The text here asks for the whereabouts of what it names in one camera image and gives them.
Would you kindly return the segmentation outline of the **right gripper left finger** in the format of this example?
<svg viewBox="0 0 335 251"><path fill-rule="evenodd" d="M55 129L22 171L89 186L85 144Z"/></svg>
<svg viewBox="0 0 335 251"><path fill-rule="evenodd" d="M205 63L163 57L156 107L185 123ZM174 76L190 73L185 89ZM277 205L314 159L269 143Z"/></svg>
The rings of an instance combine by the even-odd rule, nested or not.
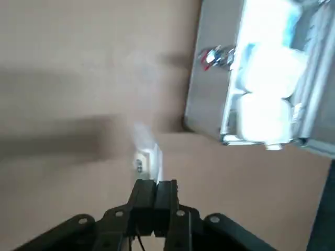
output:
<svg viewBox="0 0 335 251"><path fill-rule="evenodd" d="M156 189L153 180L138 179L128 202L107 210L100 220L89 214L77 214L16 249L131 250L138 218L152 212Z"/></svg>

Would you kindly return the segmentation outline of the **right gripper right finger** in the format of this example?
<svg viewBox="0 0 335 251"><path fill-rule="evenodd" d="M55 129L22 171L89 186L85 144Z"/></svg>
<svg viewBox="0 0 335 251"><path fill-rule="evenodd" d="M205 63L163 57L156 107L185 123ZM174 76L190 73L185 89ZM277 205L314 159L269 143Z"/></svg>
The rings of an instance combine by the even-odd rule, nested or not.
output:
<svg viewBox="0 0 335 251"><path fill-rule="evenodd" d="M176 180L157 185L154 234L164 250L269 250L270 245L221 213L202 219L197 209L179 203Z"/></svg>

